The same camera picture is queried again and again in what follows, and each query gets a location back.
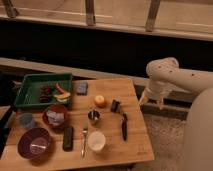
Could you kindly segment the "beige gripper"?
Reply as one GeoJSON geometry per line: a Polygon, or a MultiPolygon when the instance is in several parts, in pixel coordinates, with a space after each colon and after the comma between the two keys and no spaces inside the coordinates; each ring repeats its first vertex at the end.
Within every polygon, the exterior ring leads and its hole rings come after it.
{"type": "Polygon", "coordinates": [[[164,98],[168,92],[167,84],[161,81],[150,79],[148,85],[144,89],[144,94],[141,95],[139,105],[142,106],[148,102],[148,99],[157,100],[157,105],[160,110],[164,108],[164,98]]]}

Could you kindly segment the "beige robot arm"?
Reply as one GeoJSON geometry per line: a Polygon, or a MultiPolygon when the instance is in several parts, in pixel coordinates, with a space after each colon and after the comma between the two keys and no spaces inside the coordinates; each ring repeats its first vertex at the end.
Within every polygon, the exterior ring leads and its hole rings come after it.
{"type": "Polygon", "coordinates": [[[168,57],[149,62],[146,73],[149,82],[139,105],[155,100],[162,109],[167,83],[196,96],[186,120],[178,171],[213,171],[213,72],[181,69],[168,57]]]}

